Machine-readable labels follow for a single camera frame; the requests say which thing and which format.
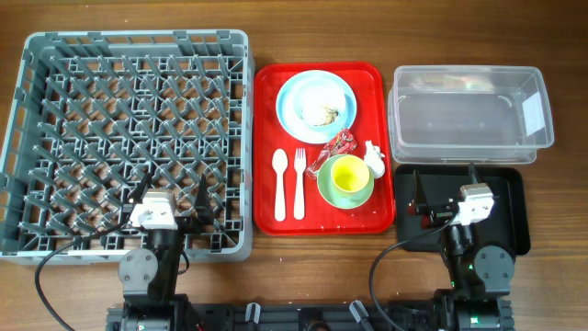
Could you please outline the white plastic spoon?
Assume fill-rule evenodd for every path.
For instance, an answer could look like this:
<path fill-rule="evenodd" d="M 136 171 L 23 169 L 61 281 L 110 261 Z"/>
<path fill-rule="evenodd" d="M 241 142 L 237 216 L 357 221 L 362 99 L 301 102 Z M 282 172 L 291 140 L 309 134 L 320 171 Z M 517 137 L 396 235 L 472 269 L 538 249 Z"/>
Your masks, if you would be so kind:
<path fill-rule="evenodd" d="M 272 157 L 272 167 L 276 173 L 276 195 L 274 216 L 278 222 L 286 219 L 284 173 L 288 167 L 288 157 L 283 149 L 276 149 Z"/>

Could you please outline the yellow plastic cup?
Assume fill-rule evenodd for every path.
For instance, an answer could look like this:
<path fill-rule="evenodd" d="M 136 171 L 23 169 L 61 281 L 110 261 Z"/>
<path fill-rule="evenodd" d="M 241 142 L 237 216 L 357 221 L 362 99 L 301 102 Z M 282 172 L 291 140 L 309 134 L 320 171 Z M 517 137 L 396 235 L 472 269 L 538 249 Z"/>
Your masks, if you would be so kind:
<path fill-rule="evenodd" d="M 331 179 L 336 191 L 343 196 L 353 196 L 364 189 L 370 178 L 370 170 L 363 159 L 352 155 L 340 155 L 331 167 Z"/>

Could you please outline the white plastic fork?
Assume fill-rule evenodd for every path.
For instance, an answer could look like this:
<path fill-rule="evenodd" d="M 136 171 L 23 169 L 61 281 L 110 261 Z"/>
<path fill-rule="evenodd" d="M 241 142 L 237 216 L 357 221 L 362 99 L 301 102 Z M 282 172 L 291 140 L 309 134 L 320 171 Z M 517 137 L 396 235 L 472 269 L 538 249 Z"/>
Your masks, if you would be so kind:
<path fill-rule="evenodd" d="M 302 220 L 305 216 L 303 175 L 306 170 L 306 153 L 304 148 L 296 149 L 294 169 L 296 171 L 296 188 L 293 215 L 296 220 Z"/>

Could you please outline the light blue bowl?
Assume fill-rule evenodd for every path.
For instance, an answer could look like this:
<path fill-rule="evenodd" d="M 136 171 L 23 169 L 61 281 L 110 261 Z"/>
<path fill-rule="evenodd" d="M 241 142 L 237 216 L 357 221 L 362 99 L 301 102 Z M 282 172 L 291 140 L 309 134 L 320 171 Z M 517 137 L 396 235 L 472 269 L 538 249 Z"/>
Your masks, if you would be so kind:
<path fill-rule="evenodd" d="M 303 120 L 301 110 L 304 106 L 326 105 L 339 109 L 339 117 L 330 125 L 340 120 L 346 112 L 345 92 L 342 87 L 330 79 L 311 78 L 299 84 L 294 95 L 294 111 L 302 123 L 308 126 Z"/>

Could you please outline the rice food scraps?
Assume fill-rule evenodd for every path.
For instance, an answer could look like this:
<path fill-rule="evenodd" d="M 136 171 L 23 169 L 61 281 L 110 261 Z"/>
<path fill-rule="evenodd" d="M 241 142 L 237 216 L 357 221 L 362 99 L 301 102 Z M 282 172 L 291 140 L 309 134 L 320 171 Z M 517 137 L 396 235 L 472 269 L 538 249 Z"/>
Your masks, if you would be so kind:
<path fill-rule="evenodd" d="M 339 117 L 339 109 L 326 105 L 309 105 L 302 108 L 301 115 L 308 126 L 326 126 Z"/>

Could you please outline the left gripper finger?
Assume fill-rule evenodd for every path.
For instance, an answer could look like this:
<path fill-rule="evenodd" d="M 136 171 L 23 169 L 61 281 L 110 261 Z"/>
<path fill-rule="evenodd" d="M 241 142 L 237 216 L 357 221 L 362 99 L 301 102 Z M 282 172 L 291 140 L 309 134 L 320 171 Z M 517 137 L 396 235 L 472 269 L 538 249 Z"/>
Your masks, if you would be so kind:
<path fill-rule="evenodd" d="M 143 176 L 143 178 L 141 179 L 141 182 L 137 185 L 137 187 L 129 195 L 129 204 L 141 203 L 144 194 L 151 186 L 152 176 L 153 175 L 151 173 L 146 173 Z"/>
<path fill-rule="evenodd" d="M 208 183 L 205 174 L 201 175 L 198 182 L 198 192 L 194 203 L 194 209 L 197 212 L 197 217 L 201 223 L 214 223 L 214 214 L 210 204 Z"/>

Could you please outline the red snack wrapper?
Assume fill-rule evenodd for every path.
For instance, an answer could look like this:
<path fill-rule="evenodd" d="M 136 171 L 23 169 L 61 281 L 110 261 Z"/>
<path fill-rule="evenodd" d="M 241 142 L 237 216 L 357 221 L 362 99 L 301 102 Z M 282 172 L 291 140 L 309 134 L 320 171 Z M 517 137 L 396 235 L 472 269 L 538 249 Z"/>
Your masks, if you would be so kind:
<path fill-rule="evenodd" d="M 316 179 L 322 165 L 332 156 L 339 154 L 349 154 L 357 147 L 355 136 L 347 129 L 341 129 L 336 135 L 321 149 L 314 162 L 309 165 L 304 173 L 311 179 Z"/>

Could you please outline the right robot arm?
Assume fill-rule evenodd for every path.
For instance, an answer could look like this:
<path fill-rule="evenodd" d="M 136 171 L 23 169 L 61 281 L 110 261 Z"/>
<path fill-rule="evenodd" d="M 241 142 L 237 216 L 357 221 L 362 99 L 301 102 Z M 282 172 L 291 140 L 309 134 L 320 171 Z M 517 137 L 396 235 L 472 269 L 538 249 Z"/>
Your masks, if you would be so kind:
<path fill-rule="evenodd" d="M 458 196 L 442 204 L 428 203 L 420 173 L 413 172 L 414 195 L 410 216 L 422 218 L 421 227 L 440 234 L 441 256 L 452 288 L 437 290 L 428 304 L 427 326 L 432 330 L 504 330 L 501 298 L 510 293 L 515 259 L 499 245 L 480 245 L 475 225 L 487 220 L 495 196 L 469 165 L 471 182 Z"/>

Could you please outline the white tissue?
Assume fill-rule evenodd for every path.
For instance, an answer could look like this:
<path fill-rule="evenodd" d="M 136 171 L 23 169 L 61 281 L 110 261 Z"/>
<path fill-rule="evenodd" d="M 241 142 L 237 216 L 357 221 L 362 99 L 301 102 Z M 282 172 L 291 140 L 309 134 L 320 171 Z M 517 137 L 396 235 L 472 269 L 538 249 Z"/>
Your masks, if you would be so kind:
<path fill-rule="evenodd" d="M 372 171 L 374 178 L 381 178 L 386 171 L 384 163 L 384 154 L 377 145 L 372 141 L 365 141 L 366 152 L 363 157 L 364 162 Z"/>

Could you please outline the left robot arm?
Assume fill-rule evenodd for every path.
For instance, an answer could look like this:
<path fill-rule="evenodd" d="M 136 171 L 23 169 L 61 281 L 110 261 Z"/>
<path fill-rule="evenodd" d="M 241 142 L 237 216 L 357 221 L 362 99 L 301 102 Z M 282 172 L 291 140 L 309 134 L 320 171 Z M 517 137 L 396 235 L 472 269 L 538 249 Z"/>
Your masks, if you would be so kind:
<path fill-rule="evenodd" d="M 201 234 L 214 223 L 205 176 L 198 181 L 195 216 L 175 213 L 170 189 L 151 188 L 150 175 L 141 180 L 123 205 L 131 226 L 147 233 L 146 246 L 129 251 L 119 262 L 123 308 L 108 314 L 107 330 L 202 330 L 203 320 L 185 294 L 175 292 L 183 273 L 180 260 L 188 261 L 186 234 Z"/>

